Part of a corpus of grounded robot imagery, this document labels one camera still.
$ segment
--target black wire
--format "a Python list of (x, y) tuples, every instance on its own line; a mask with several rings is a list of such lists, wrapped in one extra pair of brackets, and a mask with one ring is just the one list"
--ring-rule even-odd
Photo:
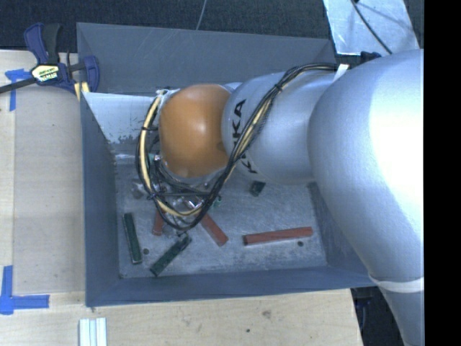
[[(202, 206), (200, 208), (199, 213), (195, 216), (194, 220), (191, 223), (187, 223), (184, 219), (180, 219), (182, 223), (185, 223), (186, 226), (180, 226), (176, 222), (176, 218), (173, 217), (174, 222), (172, 222), (166, 214), (161, 210), (157, 199), (159, 199), (163, 204), (174, 210), (170, 204), (164, 200), (163, 196), (161, 193), (156, 193), (155, 196), (150, 196), (152, 200), (154, 201), (156, 208), (164, 220), (165, 223), (176, 229), (177, 231), (188, 231), (192, 228), (194, 228), (202, 219), (203, 217), (207, 214), (208, 210), (212, 206), (212, 204), (215, 202), (215, 199), (219, 196), (219, 192), (223, 185), (225, 184), (225, 181), (233, 171), (234, 166), (236, 163), (241, 159), (241, 157), (248, 151), (248, 149), (251, 147), (251, 144), (256, 140), (257, 136), (260, 134), (262, 131), (264, 125), (266, 124), (267, 118), (269, 116), (270, 110), (272, 108), (272, 104), (275, 100), (275, 97), (282, 91), (283, 87), (288, 84), (290, 81), (292, 81), (295, 77), (297, 77), (299, 74), (301, 74), (304, 71), (309, 71), (309, 70), (324, 70), (324, 71), (334, 71), (336, 70), (336, 66), (330, 63), (319, 63), (319, 64), (307, 64), (304, 66), (297, 66), (294, 68), (289, 69), (288, 71), (285, 72), (283, 77), (277, 82), (261, 99), (261, 101), (258, 103), (254, 111), (251, 113), (251, 116), (249, 120), (246, 122), (245, 126), (243, 127), (243, 130), (241, 131), (241, 136), (237, 140), (232, 152), (230, 153), (229, 156), (229, 161), (223, 171), (223, 173), (216, 179), (215, 184), (212, 186), (208, 196), (205, 199), (202, 199)], [(243, 136), (247, 133), (248, 129), (252, 126), (252, 123), (256, 116), (259, 114), (260, 110), (262, 107), (268, 105), (267, 110), (263, 114), (263, 117), (258, 123), (255, 125), (255, 130), (251, 133), (251, 137), (245, 148), (241, 151), (238, 152), (240, 145), (243, 142)], [(154, 168), (153, 168), (153, 173), (150, 172), (149, 174), (152, 175), (158, 179), (159, 175), (167, 179), (165, 175), (163, 175), (161, 171), (161, 163), (159, 161), (154, 162)], [(170, 185), (172, 187), (181, 187), (184, 188), (185, 190), (189, 190), (193, 192), (191, 187), (187, 187), (185, 184), (178, 182), (178, 181), (171, 181), (169, 180)]]
[(380, 37), (377, 35), (377, 33), (371, 28), (370, 24), (367, 22), (367, 20), (364, 18), (364, 16), (362, 15), (362, 13), (360, 12), (359, 8), (357, 7), (357, 5), (355, 4), (355, 1), (354, 0), (350, 0), (351, 1), (351, 4), (352, 6), (354, 7), (355, 11), (357, 12), (357, 14), (359, 15), (360, 19), (364, 22), (365, 26), (367, 26), (368, 30), (370, 31), (370, 33), (375, 36), (375, 39), (381, 44), (381, 46), (384, 48), (384, 50), (386, 50), (388, 52), (389, 55), (392, 54), (392, 51), (387, 47), (387, 45), (380, 39)]

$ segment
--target clamp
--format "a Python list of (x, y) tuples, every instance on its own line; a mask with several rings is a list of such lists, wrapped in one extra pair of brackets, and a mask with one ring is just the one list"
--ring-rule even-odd
[(62, 26), (60, 24), (44, 25), (36, 23), (24, 32), (24, 40), (28, 51), (34, 54), (37, 65), (30, 70), (31, 77), (0, 87), (0, 94), (15, 89), (38, 84), (39, 86), (54, 86), (72, 94), (79, 95), (76, 91), (77, 82), (72, 78), (72, 72), (86, 69), (86, 83), (91, 92), (97, 90), (99, 85), (99, 67), (95, 56), (85, 56), (83, 62), (67, 65), (60, 62), (56, 51), (56, 40)]

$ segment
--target yellow label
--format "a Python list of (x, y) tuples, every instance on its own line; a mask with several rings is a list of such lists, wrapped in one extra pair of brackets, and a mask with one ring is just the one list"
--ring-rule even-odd
[(32, 71), (32, 75), (40, 82), (58, 78), (59, 68), (57, 66), (38, 66)]

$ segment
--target blue tape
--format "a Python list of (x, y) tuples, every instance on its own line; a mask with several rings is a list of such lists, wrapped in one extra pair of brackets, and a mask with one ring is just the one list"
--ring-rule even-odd
[[(25, 71), (24, 69), (14, 69), (13, 71), (6, 71), (5, 76), (14, 83), (16, 81), (21, 81), (23, 79), (29, 79), (32, 75)], [(12, 90), (12, 93), (9, 96), (9, 111), (12, 112), (16, 109), (16, 90)]]
[(3, 268), (1, 281), (0, 314), (11, 315), (20, 309), (47, 309), (50, 295), (13, 296), (13, 266)]

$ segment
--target gray bin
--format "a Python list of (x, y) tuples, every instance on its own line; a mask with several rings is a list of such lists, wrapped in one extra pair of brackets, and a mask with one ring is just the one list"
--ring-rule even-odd
[[(334, 63), (327, 40), (113, 25), (78, 25), (79, 55), (95, 55), (98, 93), (81, 100), (86, 305), (261, 296), (373, 285), (315, 184), (267, 185), (257, 198), (238, 172), (210, 215), (229, 236), (218, 247), (199, 225), (161, 276), (149, 266), (175, 242), (152, 231), (153, 203), (132, 194), (140, 123), (158, 88), (226, 84), (305, 63)], [(122, 214), (133, 213), (143, 263), (133, 265)], [(314, 235), (245, 247), (243, 234), (312, 226)]]

